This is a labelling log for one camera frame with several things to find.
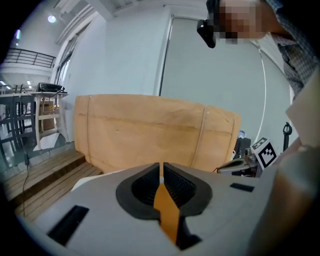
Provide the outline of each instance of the railing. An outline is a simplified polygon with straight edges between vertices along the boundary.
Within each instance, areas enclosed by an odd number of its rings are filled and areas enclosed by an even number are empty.
[[[56,57],[40,52],[24,49],[10,48],[4,59],[4,63],[22,63],[52,68]]]

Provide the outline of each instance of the wooden floor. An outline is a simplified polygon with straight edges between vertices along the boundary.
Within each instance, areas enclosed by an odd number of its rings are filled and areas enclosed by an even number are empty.
[[[16,214],[34,221],[54,202],[66,195],[78,180],[102,174],[76,150],[69,150],[4,181],[7,199]]]
[[[27,172],[20,173],[5,181],[7,198],[14,206],[20,205],[52,182],[67,174],[86,161],[85,157],[69,150],[33,166]]]
[[[25,214],[29,221],[34,221],[41,213],[65,196],[78,180],[102,174],[101,170],[85,162],[63,175],[44,189],[30,197],[15,209],[16,214]]]

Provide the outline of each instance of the cardboard sheet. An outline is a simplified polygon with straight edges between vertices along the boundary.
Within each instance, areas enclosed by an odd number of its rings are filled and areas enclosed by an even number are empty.
[[[155,162],[212,172],[231,159],[239,114],[147,95],[78,96],[75,148],[104,173]]]

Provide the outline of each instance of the white wall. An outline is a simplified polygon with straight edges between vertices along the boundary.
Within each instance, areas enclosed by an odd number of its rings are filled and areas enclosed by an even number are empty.
[[[242,129],[254,142],[264,110],[265,83],[256,46],[217,41],[209,48],[196,32],[197,21],[173,20],[161,96],[200,102],[241,114]],[[283,127],[289,119],[289,83],[264,54],[266,108],[259,138],[271,139],[280,153]]]
[[[168,8],[139,10],[106,22],[98,16],[74,50],[63,86],[69,140],[78,95],[153,95],[170,24]]]
[[[41,2],[21,26],[21,38],[18,49],[57,56],[60,45],[56,40],[66,25],[59,19],[55,23],[48,22],[49,15],[55,15],[54,2]]]

